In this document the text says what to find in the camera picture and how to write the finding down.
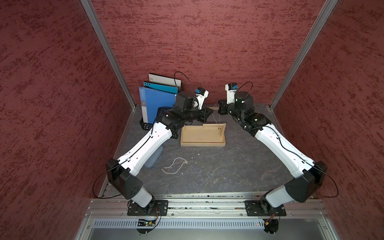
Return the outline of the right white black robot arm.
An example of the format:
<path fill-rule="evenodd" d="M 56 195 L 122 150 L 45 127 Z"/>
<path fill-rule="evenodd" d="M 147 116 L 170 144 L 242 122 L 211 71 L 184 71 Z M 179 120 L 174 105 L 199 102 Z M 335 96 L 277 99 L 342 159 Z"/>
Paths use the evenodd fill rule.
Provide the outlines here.
<path fill-rule="evenodd" d="M 227 99 L 220 101 L 219 114 L 230 115 L 243 130 L 268 147 L 293 176 L 283 186 L 261 197 L 265 212 L 292 201 L 303 203 L 323 185 L 327 166 L 304 155 L 265 115 L 255 112 L 250 94 L 228 90 Z"/>

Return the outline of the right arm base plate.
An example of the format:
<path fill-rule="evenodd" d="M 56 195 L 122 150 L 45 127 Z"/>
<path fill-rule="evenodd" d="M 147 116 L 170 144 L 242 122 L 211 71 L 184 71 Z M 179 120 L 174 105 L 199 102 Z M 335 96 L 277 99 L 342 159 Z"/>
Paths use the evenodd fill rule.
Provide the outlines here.
<path fill-rule="evenodd" d="M 245 209 L 248 217 L 286 217 L 285 207 L 270 207 L 266 201 L 245 201 Z"/>

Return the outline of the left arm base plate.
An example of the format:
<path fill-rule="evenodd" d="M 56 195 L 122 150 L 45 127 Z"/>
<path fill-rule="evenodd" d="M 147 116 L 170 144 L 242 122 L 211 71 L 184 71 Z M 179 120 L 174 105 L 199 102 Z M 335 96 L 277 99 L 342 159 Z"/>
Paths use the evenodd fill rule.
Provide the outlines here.
<path fill-rule="evenodd" d="M 152 200 L 146 207 L 141 207 L 138 203 L 128 202 L 128 216 L 166 216 L 168 212 L 167 200 Z"/>

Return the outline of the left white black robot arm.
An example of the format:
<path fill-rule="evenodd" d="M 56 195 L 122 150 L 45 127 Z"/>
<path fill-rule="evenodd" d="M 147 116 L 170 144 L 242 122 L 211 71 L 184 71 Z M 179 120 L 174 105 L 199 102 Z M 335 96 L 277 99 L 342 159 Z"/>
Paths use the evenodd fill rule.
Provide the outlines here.
<path fill-rule="evenodd" d="M 127 153 L 110 159 L 106 164 L 107 177 L 118 192 L 127 200 L 132 200 L 142 208 L 153 202 L 153 196 L 137 178 L 147 160 L 171 138 L 177 138 L 178 131 L 185 123 L 199 121 L 205 123 L 213 110 L 203 106 L 209 92 L 197 88 L 194 94 L 179 92 L 173 107 L 160 113 L 148 133 Z"/>

